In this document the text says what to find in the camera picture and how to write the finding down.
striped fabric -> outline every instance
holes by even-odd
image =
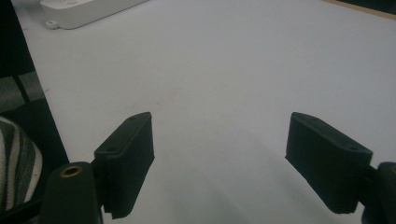
[[[0,213],[32,198],[41,168],[36,145],[17,124],[0,117]]]

white surface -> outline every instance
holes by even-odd
[[[51,31],[17,5],[71,161],[153,115],[156,160],[132,214],[106,223],[361,223],[284,159],[290,114],[396,161],[396,22],[319,0],[151,0]]]

dark floor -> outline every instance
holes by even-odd
[[[339,0],[359,7],[367,7],[396,15],[396,0]]]
[[[45,98],[36,72],[20,75],[19,78],[31,101]],[[23,104],[24,100],[13,77],[0,78],[0,113]]]

brass insert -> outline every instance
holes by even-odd
[[[78,175],[81,172],[82,172],[82,167],[78,166],[78,165],[74,165],[74,166],[69,166],[69,167],[64,168],[61,171],[60,176],[63,178],[68,178],[68,177]]]

white object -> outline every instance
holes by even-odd
[[[75,29],[148,0],[43,0],[50,29]]]

